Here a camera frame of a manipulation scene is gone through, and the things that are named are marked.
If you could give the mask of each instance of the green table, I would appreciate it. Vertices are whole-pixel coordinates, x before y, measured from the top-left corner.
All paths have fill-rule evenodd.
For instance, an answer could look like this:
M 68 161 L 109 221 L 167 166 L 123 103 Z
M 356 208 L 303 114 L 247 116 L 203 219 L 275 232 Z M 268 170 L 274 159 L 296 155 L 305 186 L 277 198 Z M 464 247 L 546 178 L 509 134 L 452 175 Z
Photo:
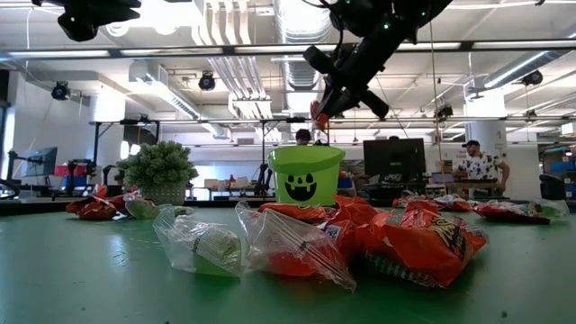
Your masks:
M 239 230 L 233 209 L 197 214 Z M 576 220 L 513 226 L 465 217 L 490 244 L 449 289 L 356 278 L 355 293 L 313 279 L 174 270 L 150 221 L 0 218 L 0 323 L 576 322 Z

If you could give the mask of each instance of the monitor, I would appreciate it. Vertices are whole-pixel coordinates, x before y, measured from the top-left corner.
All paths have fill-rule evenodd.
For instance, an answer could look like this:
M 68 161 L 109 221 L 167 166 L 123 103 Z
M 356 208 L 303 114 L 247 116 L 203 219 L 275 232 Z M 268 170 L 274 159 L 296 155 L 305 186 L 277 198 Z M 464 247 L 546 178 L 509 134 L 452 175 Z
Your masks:
M 22 176 L 52 176 L 56 168 L 57 148 L 34 149 L 28 155 Z
M 426 172 L 424 140 L 365 140 L 364 172 L 369 176 L 380 175 L 381 181 L 388 178 L 404 183 L 421 180 Z

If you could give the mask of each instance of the green plant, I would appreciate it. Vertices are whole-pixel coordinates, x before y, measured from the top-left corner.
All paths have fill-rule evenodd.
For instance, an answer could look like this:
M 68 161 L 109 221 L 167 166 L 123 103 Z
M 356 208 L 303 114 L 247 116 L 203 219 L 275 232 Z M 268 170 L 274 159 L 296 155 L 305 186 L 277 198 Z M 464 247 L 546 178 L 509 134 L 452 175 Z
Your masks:
M 198 176 L 194 165 L 188 161 L 189 155 L 189 148 L 173 141 L 145 144 L 138 154 L 118 161 L 116 166 L 124 170 L 127 185 L 150 187 L 180 183 Z

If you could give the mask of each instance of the potted plant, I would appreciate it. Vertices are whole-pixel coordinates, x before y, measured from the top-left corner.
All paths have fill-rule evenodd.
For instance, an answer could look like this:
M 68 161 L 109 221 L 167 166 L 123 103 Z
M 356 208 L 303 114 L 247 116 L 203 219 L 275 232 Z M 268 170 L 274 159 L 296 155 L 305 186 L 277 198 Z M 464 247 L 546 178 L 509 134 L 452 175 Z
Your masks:
M 159 142 L 143 145 L 138 154 L 117 163 L 125 172 L 124 183 L 140 189 L 140 193 L 156 205 L 182 205 L 186 199 L 186 183 L 198 176 L 188 161 L 189 148 L 182 144 Z

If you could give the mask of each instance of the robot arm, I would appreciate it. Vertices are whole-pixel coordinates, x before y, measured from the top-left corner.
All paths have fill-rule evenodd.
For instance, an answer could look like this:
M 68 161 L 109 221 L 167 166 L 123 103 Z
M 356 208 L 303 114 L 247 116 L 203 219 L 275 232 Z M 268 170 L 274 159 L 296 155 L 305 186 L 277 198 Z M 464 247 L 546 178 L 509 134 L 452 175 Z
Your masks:
M 312 116 L 322 128 L 329 118 L 366 104 L 383 119 L 390 107 L 368 88 L 384 71 L 384 63 L 405 41 L 417 42 L 418 29 L 438 16 L 452 0 L 337 0 L 323 7 L 332 12 L 333 24 L 364 38 L 358 45 L 344 44 L 331 56 L 315 46 L 304 58 L 325 75 L 326 90 Z

